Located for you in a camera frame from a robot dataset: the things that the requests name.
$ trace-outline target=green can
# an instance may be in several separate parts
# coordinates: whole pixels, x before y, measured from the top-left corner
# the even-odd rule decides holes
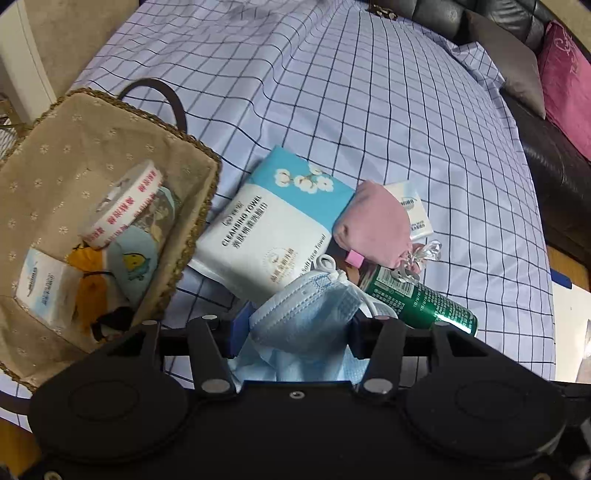
[[[398,318],[413,328],[429,328],[442,320],[475,335],[478,319],[467,308],[431,290],[422,283],[403,283],[389,268],[374,265],[363,276],[360,288],[390,305]]]

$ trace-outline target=black leather sofa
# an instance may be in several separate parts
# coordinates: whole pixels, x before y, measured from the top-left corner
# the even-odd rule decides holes
[[[467,42],[464,10],[488,17],[535,54],[556,20],[539,0],[374,0],[456,44]],[[591,55],[573,36],[588,60]],[[513,113],[534,180],[546,243],[591,268],[591,166],[564,134],[501,90]]]

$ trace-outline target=wicker rim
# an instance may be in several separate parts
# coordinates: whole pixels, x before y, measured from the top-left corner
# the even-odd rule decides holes
[[[153,115],[151,113],[145,112],[140,109],[137,109],[136,107],[131,106],[130,104],[128,104],[126,102],[123,102],[121,100],[118,100],[117,98],[114,98],[113,96],[109,95],[108,93],[100,92],[98,90],[93,90],[93,89],[87,88],[87,87],[83,87],[83,88],[73,90],[64,96],[59,97],[57,99],[57,101],[50,106],[50,108],[47,112],[43,113],[39,118],[37,118],[33,122],[32,127],[27,129],[25,135],[18,138],[17,141],[15,141],[14,144],[7,150],[7,152],[5,153],[3,158],[0,160],[0,169],[8,161],[8,159],[10,158],[12,153],[14,153],[14,151],[23,142],[23,140],[26,139],[26,137],[33,130],[33,128],[35,128],[39,123],[41,123],[43,120],[45,120],[45,118],[52,111],[54,111],[62,102],[64,102],[68,97],[71,97],[72,95],[76,95],[78,93],[84,93],[85,95],[99,98],[101,100],[104,100],[107,103],[110,103],[111,105],[113,105],[117,108],[121,108],[121,109],[126,110],[130,113],[133,113],[134,115],[137,115],[138,117],[149,120],[153,124],[156,124],[160,128],[163,128],[164,130],[175,135],[177,138],[190,143],[195,148],[197,148],[198,150],[205,153],[216,164],[216,172],[215,172],[214,180],[209,187],[209,191],[207,192],[207,195],[205,197],[205,200],[203,201],[203,204],[201,205],[201,208],[199,210],[199,215],[197,217],[197,221],[195,221],[195,225],[193,225],[193,227],[191,228],[191,231],[190,231],[190,233],[187,237],[187,240],[185,242],[185,246],[183,248],[183,251],[181,252],[181,254],[176,262],[176,265],[173,269],[173,273],[170,276],[170,279],[168,280],[167,288],[160,294],[160,298],[158,299],[156,306],[154,308],[154,311],[152,312],[153,316],[159,317],[164,313],[166,307],[168,306],[170,299],[172,298],[173,292],[176,289],[176,285],[183,275],[184,268],[186,267],[187,263],[189,263],[189,260],[193,257],[193,254],[195,252],[195,241],[197,240],[197,238],[201,235],[201,233],[204,230],[206,216],[212,206],[213,195],[216,192],[217,184],[219,182],[220,170],[222,168],[222,160],[217,153],[215,153],[211,148],[206,146],[203,142],[197,140],[192,135],[188,135],[188,134],[181,132],[175,126],[170,125],[166,122],[163,122],[156,115]],[[4,365],[4,363],[2,363],[2,362],[0,362],[0,369],[4,373],[6,373],[9,377],[11,377],[14,381],[16,381],[17,383],[27,387],[31,392],[34,392],[37,389],[37,387],[35,387],[34,385],[31,385],[30,383],[21,380],[18,375],[16,375],[12,371],[10,371],[6,367],[6,365]]]

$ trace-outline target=barcode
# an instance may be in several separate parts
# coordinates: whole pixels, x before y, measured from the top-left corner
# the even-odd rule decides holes
[[[400,280],[396,280],[391,274],[390,269],[386,267],[380,267],[377,281],[386,285],[387,287],[393,288],[398,293],[405,297],[412,297],[414,292],[414,285],[412,283],[402,283]]]

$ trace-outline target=silver ribbon bow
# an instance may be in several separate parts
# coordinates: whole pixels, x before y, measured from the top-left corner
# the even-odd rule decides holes
[[[390,274],[403,283],[416,285],[421,279],[419,273],[425,267],[427,260],[441,260],[441,248],[441,242],[438,240],[432,240],[427,245],[413,245],[406,258],[397,268],[391,270]]]

